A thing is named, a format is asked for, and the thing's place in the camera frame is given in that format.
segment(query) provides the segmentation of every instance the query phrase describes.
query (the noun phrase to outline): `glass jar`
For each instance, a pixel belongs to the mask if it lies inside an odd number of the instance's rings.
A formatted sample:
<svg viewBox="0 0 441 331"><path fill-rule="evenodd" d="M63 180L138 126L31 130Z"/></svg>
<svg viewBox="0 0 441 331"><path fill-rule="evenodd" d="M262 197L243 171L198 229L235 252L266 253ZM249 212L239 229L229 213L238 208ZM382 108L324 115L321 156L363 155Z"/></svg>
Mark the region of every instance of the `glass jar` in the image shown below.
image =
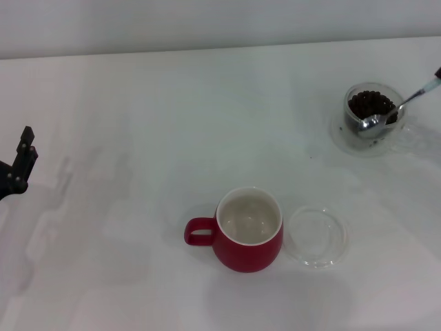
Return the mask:
<svg viewBox="0 0 441 331"><path fill-rule="evenodd" d="M338 112L331 123L331 133L337 145L351 154L358 156L374 156L386 152L396 140L397 135L403 129L407 109L404 107L398 113L398 119L391 123L374 138L362 138L358 134L358 126L361 120L352 112L349 107L349 100L354 95L363 91L376 91L388 97L395 106L403 102L403 98L389 86L379 83L361 83L352 86L343 99L343 111Z"/></svg>

